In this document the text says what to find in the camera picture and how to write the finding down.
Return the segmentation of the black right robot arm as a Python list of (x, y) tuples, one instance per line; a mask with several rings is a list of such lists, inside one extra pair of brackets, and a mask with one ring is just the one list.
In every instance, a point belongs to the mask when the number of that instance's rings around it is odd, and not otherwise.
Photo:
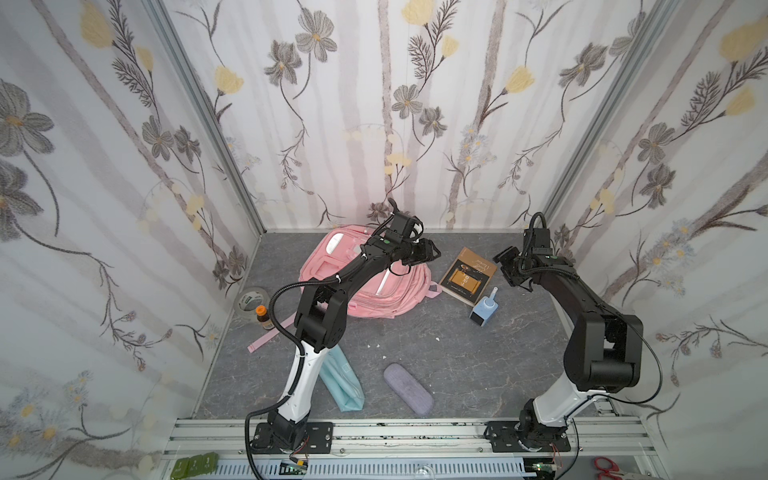
[(644, 338), (635, 315), (624, 314), (604, 301), (577, 273), (574, 264), (552, 248), (546, 217), (532, 215), (520, 248), (511, 246), (493, 257), (512, 287), (546, 290), (568, 316), (572, 330), (563, 353), (564, 373), (543, 394), (526, 402), (514, 426), (524, 450), (536, 452), (567, 435), (569, 422), (598, 398), (639, 405), (616, 396), (638, 385), (643, 351), (656, 364), (659, 381), (651, 401), (661, 393), (664, 373), (660, 359)]

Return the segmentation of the pink student backpack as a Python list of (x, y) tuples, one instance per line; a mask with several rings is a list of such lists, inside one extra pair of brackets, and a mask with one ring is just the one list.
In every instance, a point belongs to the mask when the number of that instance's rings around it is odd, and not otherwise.
[[(410, 245), (424, 238), (422, 232), (423, 224), (418, 218), (399, 214), (373, 231), (351, 225), (331, 232), (330, 238), (305, 263), (305, 278), (278, 289), (267, 307), (272, 311), (282, 294), (302, 290), (294, 316), (296, 332), (292, 334), (282, 324), (275, 324), (279, 333), (295, 344), (298, 359), (309, 352), (319, 354), (335, 347), (346, 330), (348, 316), (393, 318), (427, 296), (432, 284), (427, 263), (407, 265)], [(329, 253), (326, 247), (336, 234), (343, 238)], [(401, 277), (405, 293), (387, 298), (382, 304), (373, 294), (356, 298), (372, 279), (386, 275)]]

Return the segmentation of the brown and black book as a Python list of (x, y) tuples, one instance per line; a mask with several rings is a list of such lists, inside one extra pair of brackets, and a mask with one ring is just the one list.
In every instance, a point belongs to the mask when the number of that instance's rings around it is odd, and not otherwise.
[(439, 285), (444, 293), (474, 306), (482, 298), (496, 271), (497, 265), (494, 262), (464, 247)]

